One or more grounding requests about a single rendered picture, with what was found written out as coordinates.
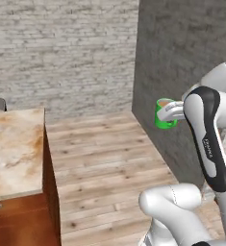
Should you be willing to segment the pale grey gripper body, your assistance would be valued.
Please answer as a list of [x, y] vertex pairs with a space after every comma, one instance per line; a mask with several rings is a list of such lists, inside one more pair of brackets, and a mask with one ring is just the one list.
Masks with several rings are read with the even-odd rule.
[[162, 100], [159, 105], [161, 109], [157, 112], [157, 116], [161, 121], [174, 121], [185, 118], [183, 101]]

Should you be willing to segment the green cup of tea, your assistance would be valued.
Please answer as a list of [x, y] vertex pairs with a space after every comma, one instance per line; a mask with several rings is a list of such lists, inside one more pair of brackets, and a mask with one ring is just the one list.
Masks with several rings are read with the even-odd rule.
[[159, 129], [170, 129], [177, 125], [177, 120], [172, 121], [161, 121], [158, 117], [158, 111], [160, 111], [164, 106], [166, 106], [168, 103], [172, 102], [172, 99], [168, 98], [161, 98], [156, 102], [155, 107], [155, 126]]

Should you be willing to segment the brown wooden island cabinet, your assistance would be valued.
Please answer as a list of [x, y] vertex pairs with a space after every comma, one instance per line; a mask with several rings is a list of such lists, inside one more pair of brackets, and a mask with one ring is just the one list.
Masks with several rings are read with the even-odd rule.
[[62, 246], [45, 111], [0, 111], [0, 246]]

